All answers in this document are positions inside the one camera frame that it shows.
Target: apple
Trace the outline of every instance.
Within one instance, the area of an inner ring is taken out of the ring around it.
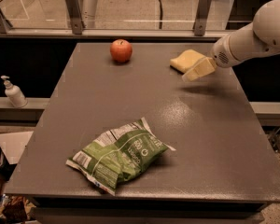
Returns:
[[[130,42],[124,39],[115,40],[110,47],[111,56],[118,63],[126,63],[130,60],[133,48]]]

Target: floor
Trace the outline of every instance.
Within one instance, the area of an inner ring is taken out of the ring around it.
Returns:
[[[199,0],[99,0],[96,29],[190,30]],[[208,30],[225,29],[233,0],[213,0]],[[0,0],[0,8],[15,28],[65,29],[69,26],[64,0]],[[33,128],[5,127],[4,132]],[[280,149],[280,136],[277,140]],[[280,161],[280,151],[275,153]],[[262,211],[265,224],[280,224],[280,204]]]

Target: hand sanitizer bottle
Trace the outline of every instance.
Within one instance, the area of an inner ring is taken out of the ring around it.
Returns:
[[[11,84],[11,82],[7,80],[9,77],[1,76],[1,78],[4,80],[4,85],[6,86],[6,96],[9,98],[10,102],[17,108],[27,105],[28,100],[23,95],[20,88]]]

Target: green chip bag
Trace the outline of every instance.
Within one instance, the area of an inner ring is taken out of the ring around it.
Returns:
[[[141,118],[102,133],[66,164],[78,169],[97,187],[115,195],[118,183],[142,174],[168,147]]]

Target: table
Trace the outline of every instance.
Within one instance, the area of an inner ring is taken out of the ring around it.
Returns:
[[[207,55],[212,43],[133,43],[126,64],[111,60],[109,45],[77,44],[7,194],[27,196],[43,216],[65,222],[235,221],[280,203],[280,165],[232,69],[184,83],[169,65],[186,49]],[[142,117],[176,152],[119,185],[115,197],[65,165],[100,133]]]

